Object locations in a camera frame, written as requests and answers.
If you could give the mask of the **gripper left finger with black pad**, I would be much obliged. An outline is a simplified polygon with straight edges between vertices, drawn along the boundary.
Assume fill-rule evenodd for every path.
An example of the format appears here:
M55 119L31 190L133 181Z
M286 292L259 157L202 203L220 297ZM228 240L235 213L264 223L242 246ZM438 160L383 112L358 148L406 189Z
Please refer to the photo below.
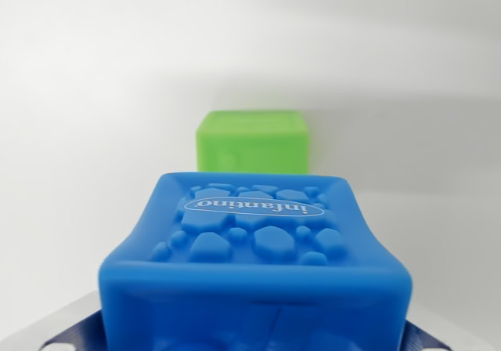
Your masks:
M103 319L97 291L41 321L35 350L102 350Z

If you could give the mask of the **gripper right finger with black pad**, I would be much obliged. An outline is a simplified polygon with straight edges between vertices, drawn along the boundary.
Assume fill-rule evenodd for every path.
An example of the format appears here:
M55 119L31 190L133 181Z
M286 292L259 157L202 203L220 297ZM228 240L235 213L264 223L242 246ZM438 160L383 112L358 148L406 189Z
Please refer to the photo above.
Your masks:
M400 350L469 350L470 340L458 327L411 301Z

